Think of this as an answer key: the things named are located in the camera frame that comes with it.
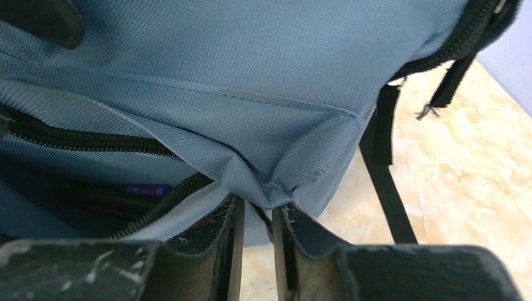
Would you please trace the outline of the blue student backpack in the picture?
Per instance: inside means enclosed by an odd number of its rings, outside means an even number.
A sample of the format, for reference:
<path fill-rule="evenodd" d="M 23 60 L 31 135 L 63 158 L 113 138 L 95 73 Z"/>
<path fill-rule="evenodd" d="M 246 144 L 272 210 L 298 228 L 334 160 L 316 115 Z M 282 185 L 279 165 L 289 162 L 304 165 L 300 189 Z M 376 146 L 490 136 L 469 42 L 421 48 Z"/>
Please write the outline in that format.
<path fill-rule="evenodd" d="M 271 212 L 319 215 L 356 149 L 395 241 L 415 241 L 391 178 L 409 75 L 452 62 L 447 107 L 520 1 L 75 1 L 69 50 L 1 21 L 1 243 L 172 241 L 227 194 L 247 242 Z M 168 184 L 144 209 L 77 204 L 63 182 Z"/>

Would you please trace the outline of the purple cap black marker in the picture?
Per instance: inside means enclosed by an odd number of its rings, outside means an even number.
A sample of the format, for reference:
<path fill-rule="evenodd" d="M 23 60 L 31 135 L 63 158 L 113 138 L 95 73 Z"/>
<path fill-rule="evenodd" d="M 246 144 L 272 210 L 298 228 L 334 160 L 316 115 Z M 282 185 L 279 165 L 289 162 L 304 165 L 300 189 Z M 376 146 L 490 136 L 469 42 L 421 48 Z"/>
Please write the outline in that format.
<path fill-rule="evenodd" d="M 57 193 L 73 203 L 134 209 L 148 208 L 171 190 L 168 184 L 63 182 L 56 187 Z"/>

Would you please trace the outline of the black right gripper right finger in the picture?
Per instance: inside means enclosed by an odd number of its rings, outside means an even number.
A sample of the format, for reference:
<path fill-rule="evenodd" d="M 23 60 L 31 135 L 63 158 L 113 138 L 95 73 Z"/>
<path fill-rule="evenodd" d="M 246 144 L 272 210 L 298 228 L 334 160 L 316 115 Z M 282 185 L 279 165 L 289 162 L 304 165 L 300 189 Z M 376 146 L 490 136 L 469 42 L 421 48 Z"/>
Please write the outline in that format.
<path fill-rule="evenodd" d="M 289 204 L 272 213 L 280 300 L 521 300 L 472 245 L 353 245 Z"/>

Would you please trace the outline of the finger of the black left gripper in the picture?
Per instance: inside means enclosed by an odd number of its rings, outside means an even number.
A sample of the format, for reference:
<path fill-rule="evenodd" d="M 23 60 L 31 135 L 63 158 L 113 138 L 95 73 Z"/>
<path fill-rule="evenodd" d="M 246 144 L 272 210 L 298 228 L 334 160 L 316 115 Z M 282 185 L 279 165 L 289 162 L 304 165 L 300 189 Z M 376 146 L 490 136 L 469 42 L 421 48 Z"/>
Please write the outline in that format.
<path fill-rule="evenodd" d="M 75 1 L 1 0 L 1 21 L 69 50 L 79 47 L 85 35 Z"/>

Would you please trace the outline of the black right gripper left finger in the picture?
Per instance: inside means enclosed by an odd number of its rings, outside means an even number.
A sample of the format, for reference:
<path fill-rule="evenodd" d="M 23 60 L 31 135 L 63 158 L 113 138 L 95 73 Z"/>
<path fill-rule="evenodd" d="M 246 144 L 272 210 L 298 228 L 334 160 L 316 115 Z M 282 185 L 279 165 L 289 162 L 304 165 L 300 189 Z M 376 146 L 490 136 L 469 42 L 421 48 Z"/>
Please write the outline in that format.
<path fill-rule="evenodd" d="M 1 247 L 2 300 L 238 300 L 243 199 L 229 195 L 172 241 L 17 240 Z"/>

